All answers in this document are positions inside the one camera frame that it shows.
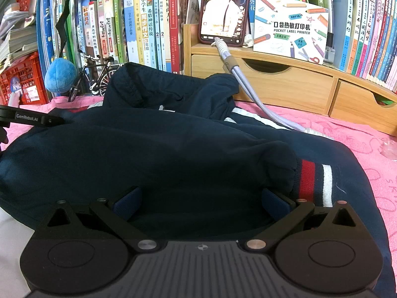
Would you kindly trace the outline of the person's left hand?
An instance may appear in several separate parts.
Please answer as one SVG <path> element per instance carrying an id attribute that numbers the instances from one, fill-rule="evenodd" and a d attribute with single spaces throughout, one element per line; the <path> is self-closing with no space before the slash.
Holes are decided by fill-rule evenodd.
<path id="1" fill-rule="evenodd" d="M 0 152 L 3 152 L 3 150 L 8 146 L 9 144 L 9 139 L 8 139 L 8 134 L 6 128 L 1 125 L 0 126 L 0 143 L 1 143 L 1 149 Z"/>

